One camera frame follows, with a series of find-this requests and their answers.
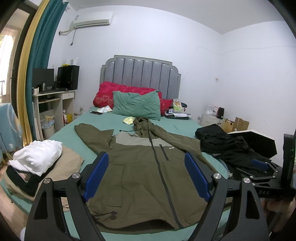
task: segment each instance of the green bed sheet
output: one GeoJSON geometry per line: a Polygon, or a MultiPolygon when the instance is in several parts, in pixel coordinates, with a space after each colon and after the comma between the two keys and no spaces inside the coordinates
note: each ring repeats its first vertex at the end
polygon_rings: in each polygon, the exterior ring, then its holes
{"type": "MultiPolygon", "coordinates": [[[[123,119],[126,116],[116,115],[112,112],[104,113],[103,115],[94,115],[91,114],[90,111],[96,110],[97,108],[93,107],[88,112],[84,113],[82,116],[74,120],[69,125],[63,127],[59,132],[54,134],[50,139],[63,142],[63,144],[76,153],[78,153],[85,161],[81,166],[81,170],[89,163],[92,163],[95,158],[96,154],[93,153],[87,146],[80,140],[77,134],[74,131],[74,126],[80,123],[87,123],[95,126],[100,130],[109,130],[114,129],[114,134],[119,133],[119,130],[125,131],[132,131],[132,125],[127,125],[123,123],[123,119]]],[[[180,134],[188,137],[194,137],[194,133],[197,128],[201,126],[198,125],[194,120],[174,120],[174,119],[167,119],[165,117],[161,117],[160,120],[151,120],[152,123],[161,126],[166,131],[180,134]]],[[[225,167],[211,155],[203,153],[203,156],[211,163],[220,174],[222,174],[225,178],[228,177],[228,172],[225,167]]],[[[1,186],[3,190],[7,194],[7,196],[24,212],[29,213],[32,202],[29,200],[22,200],[14,195],[12,195],[6,188],[4,180],[1,181],[1,186]]],[[[67,221],[67,225],[70,231],[70,234],[79,239],[79,235],[76,231],[71,212],[65,212],[65,218],[67,221]]],[[[217,230],[217,235],[223,232],[224,225],[227,221],[229,215],[229,210],[225,211],[221,217],[219,228],[217,230]]],[[[165,231],[160,233],[154,234],[137,234],[137,235],[130,235],[130,234],[110,234],[110,233],[102,233],[106,241],[163,241],[163,240],[170,240],[170,241],[182,241],[188,240],[191,233],[195,229],[196,224],[177,231],[165,231]]]]}

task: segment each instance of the black speaker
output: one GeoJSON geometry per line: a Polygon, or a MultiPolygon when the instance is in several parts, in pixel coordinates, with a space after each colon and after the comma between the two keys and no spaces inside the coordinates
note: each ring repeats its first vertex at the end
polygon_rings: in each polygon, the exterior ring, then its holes
{"type": "Polygon", "coordinates": [[[224,116],[224,108],[222,107],[219,107],[218,111],[217,111],[217,118],[218,119],[223,119],[223,116],[224,116]]]}
{"type": "Polygon", "coordinates": [[[57,71],[58,88],[77,90],[78,88],[79,66],[69,65],[59,67],[57,71]]]}

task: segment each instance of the drawer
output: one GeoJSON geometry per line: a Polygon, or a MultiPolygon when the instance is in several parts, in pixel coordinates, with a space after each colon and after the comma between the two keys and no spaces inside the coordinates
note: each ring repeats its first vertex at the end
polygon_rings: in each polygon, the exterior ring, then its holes
{"type": "Polygon", "coordinates": [[[70,92],[70,93],[63,93],[62,95],[62,99],[70,99],[70,98],[74,98],[74,92],[70,92]]]}

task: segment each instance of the trash can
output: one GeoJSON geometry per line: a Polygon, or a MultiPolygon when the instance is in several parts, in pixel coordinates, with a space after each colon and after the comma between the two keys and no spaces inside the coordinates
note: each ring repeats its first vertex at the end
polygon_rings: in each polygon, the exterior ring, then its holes
{"type": "Polygon", "coordinates": [[[45,139],[49,139],[54,135],[54,120],[51,122],[41,122],[41,129],[43,130],[43,134],[45,139]]]}
{"type": "Polygon", "coordinates": [[[51,125],[49,128],[43,129],[45,139],[49,139],[54,135],[54,125],[51,125]]]}

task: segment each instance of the ceiling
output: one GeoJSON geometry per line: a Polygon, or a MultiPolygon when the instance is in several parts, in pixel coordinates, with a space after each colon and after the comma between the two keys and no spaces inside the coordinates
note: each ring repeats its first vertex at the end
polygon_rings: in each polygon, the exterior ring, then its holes
{"type": "Polygon", "coordinates": [[[108,5],[150,7],[195,20],[223,34],[255,23],[283,21],[268,0],[68,0],[78,10],[108,5]]]}

